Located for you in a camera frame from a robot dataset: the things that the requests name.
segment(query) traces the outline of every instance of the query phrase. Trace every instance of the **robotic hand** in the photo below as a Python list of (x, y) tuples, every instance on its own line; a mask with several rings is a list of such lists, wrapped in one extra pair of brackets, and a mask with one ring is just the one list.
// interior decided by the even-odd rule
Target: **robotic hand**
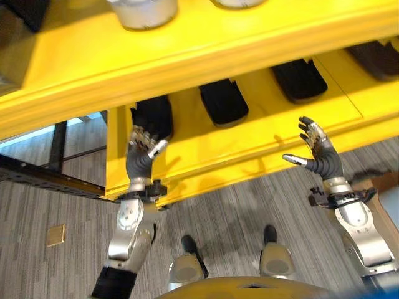
[(299, 118), (300, 137), (310, 146), (314, 160), (291, 154), (282, 156), (323, 179), (331, 220), (340, 232), (344, 247), (360, 276), (374, 287), (388, 288), (398, 281), (398, 265), (387, 243), (376, 230), (364, 198), (344, 178), (342, 162), (323, 129), (307, 117)]
[(324, 181), (343, 177), (341, 159), (323, 129), (306, 116), (299, 118), (299, 121), (302, 122), (299, 124), (299, 128), (306, 133), (301, 133), (299, 136), (309, 145), (315, 160), (291, 154), (284, 154), (282, 158), (319, 174)]
[(117, 229), (108, 248), (108, 259), (91, 298), (129, 299), (138, 271), (156, 235), (155, 201), (166, 194), (159, 181), (151, 184), (153, 160), (168, 142), (156, 142), (143, 128), (134, 126), (127, 151), (128, 193), (121, 200)]

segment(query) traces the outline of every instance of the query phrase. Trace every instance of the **silver forearm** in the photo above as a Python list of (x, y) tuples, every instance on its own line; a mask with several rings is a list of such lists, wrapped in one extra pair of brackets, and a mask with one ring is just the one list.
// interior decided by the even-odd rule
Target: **silver forearm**
[[(344, 177), (332, 178), (323, 182), (328, 196), (334, 194), (354, 194)], [(398, 268), (387, 243), (376, 230), (370, 209), (355, 198), (342, 197), (337, 201), (338, 208), (331, 210), (330, 218), (342, 237), (342, 242), (353, 265), (361, 277), (372, 277), (382, 273), (394, 273)], [(390, 281), (375, 277), (376, 282)]]
[(154, 238), (156, 215), (155, 203), (142, 202), (139, 198), (122, 201), (105, 265), (138, 273)]
[(352, 187), (350, 187), (350, 184), (343, 176), (326, 179), (323, 181), (323, 188), (326, 195), (353, 192)]

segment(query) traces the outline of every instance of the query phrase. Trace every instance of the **silver cylinder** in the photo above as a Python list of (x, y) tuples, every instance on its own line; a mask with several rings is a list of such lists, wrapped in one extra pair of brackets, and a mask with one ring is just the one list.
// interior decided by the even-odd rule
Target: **silver cylinder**
[(107, 0), (123, 26), (131, 29), (150, 29), (174, 18), (177, 0)]
[(213, 0), (216, 4), (228, 8), (240, 9), (257, 6), (265, 0)]

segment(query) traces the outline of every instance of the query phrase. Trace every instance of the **person's foot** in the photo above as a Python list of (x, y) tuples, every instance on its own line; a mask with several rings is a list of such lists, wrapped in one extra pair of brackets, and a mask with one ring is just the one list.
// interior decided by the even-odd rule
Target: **person's foot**
[(188, 252), (189, 254), (193, 254), (196, 256), (199, 264), (201, 265), (202, 271), (204, 272), (204, 278), (207, 278), (209, 275), (208, 269), (206, 268), (204, 261), (201, 258), (200, 253), (198, 252), (197, 245), (192, 236), (184, 235), (181, 238), (181, 244), (185, 252)]
[(277, 231), (273, 225), (268, 224), (264, 228), (264, 245), (269, 242), (277, 242)]
[(196, 254), (198, 252), (197, 245), (195, 244), (194, 239), (190, 235), (184, 235), (181, 238), (181, 244), (185, 252), (189, 254)]

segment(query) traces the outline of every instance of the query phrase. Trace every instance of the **yellow shelf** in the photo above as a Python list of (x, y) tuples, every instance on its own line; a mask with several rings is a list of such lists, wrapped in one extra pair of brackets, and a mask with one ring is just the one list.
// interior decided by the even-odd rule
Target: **yellow shelf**
[(398, 34), (397, 0), (268, 0), (242, 11), (180, 0), (126, 31), (104, 0), (52, 1), (24, 86), (0, 97), (0, 139), (86, 113)]
[[(172, 93), (169, 96), (175, 132), (168, 150), (156, 160), (153, 177), (164, 182), (219, 168), (226, 164), (276, 151), (297, 141), (297, 121), (302, 115), (320, 119), (327, 132), (358, 120), (361, 115), (318, 61), (315, 65), (329, 89), (307, 105), (287, 101), (271, 69), (263, 69), (233, 78), (249, 107), (244, 123), (228, 129), (216, 128), (201, 101), (199, 88)], [(130, 105), (119, 108), (114, 117), (110, 110), (108, 128), (108, 161), (125, 165), (128, 132), (132, 130)], [(122, 150), (114, 150), (120, 143)], [(112, 176), (107, 187), (129, 184), (126, 172)]]
[[(340, 75), (334, 72), (339, 69), (335, 65), (347, 70), (350, 81), (368, 81), (369, 76), (359, 72), (353, 61), (340, 59), (344, 54), (339, 50), (315, 57), (329, 89), (319, 100), (307, 105), (289, 103), (270, 69), (235, 77), (248, 103), (249, 115), (244, 123), (230, 129), (213, 126), (197, 88), (171, 94), (175, 135), (153, 169), (153, 177), (170, 187), (161, 204), (288, 168), (290, 164), (281, 159), (286, 151), (309, 156), (298, 137), (297, 122), (302, 115), (317, 120), (333, 136), (339, 152), (399, 135), (399, 103), (392, 104), (397, 102), (394, 99), (399, 94), (397, 82), (375, 81), (372, 86), (365, 85), (368, 88), (360, 91), (367, 98), (378, 98), (380, 106), (388, 107), (372, 115), (365, 114), (367, 105), (359, 97), (359, 91), (345, 88), (345, 81), (335, 77)], [(111, 109), (108, 118), (105, 190), (108, 199), (125, 192), (129, 184), (125, 172), (127, 137), (132, 128), (129, 107)]]
[(320, 54), (317, 58), (363, 117), (378, 118), (399, 112), (399, 81), (382, 83), (374, 79), (346, 50)]

